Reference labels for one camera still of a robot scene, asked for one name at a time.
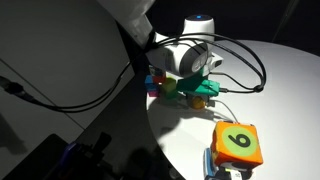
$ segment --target white table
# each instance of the white table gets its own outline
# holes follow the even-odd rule
[[[220,94],[243,123],[258,131],[264,164],[254,169],[252,180],[319,179],[320,162],[320,57],[281,45],[242,41],[263,61],[267,84],[258,94]],[[221,44],[257,63],[230,42]],[[215,71],[225,72],[253,87],[259,79],[245,64],[223,50],[224,58]],[[210,76],[221,87],[241,90],[226,77]],[[232,118],[221,104],[205,110],[185,108],[185,101],[167,102],[147,98],[152,132],[162,151],[187,180],[203,179],[203,152],[212,141],[213,114]]]

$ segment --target toy block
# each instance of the toy block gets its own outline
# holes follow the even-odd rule
[[[219,121],[212,139],[212,160],[217,166],[247,171],[263,163],[253,125]]]
[[[148,91],[149,97],[159,97],[159,91]]]
[[[171,91],[171,92],[164,93],[164,96],[165,96],[167,99],[177,98],[177,97],[178,97],[178,91],[177,91],[177,90],[173,90],[173,91]]]
[[[162,89],[165,93],[172,92],[177,88],[177,81],[173,78],[166,78],[166,81],[162,84]]]
[[[152,90],[152,89],[157,88],[157,84],[154,84],[154,83],[153,83],[153,79],[152,79],[152,76],[151,76],[151,75],[147,75],[147,76],[146,76],[146,79],[145,79],[145,81],[144,81],[144,84],[145,84],[147,90]]]
[[[154,83],[164,83],[166,81],[166,76],[152,76],[152,80]]]
[[[177,90],[184,93],[203,94],[218,96],[220,83],[201,78],[180,79],[177,83]]]

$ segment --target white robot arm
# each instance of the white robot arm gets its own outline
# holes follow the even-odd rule
[[[142,49],[146,47],[150,37],[155,37],[152,39],[153,42],[167,38],[153,31],[145,15],[154,0],[98,0],[98,2],[109,11]],[[194,15],[185,19],[183,34],[199,32],[214,33],[214,21],[211,17]],[[188,37],[214,40],[213,37],[203,35]],[[208,61],[211,58],[211,49],[212,45],[202,41],[185,40],[178,44],[171,43],[153,49],[146,55],[153,66],[186,78],[198,72],[207,62],[210,63],[207,67],[214,67],[212,64],[216,61]]]

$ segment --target green block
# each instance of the green block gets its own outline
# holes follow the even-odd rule
[[[166,81],[162,84],[162,90],[165,93],[172,92],[177,89],[177,81],[173,78],[166,78]]]
[[[184,93],[218,96],[220,83],[205,78],[190,77],[178,81],[177,90]]]
[[[165,93],[165,97],[167,99],[174,99],[178,97],[178,91],[177,90],[173,90],[171,92]]]

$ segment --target colorful blocks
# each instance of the colorful blocks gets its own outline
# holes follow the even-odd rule
[[[146,76],[144,84],[150,97],[159,97],[159,87],[153,82],[151,75]]]
[[[166,72],[164,70],[149,65],[149,71],[150,75],[152,76],[153,83],[164,83],[164,81],[166,80]]]

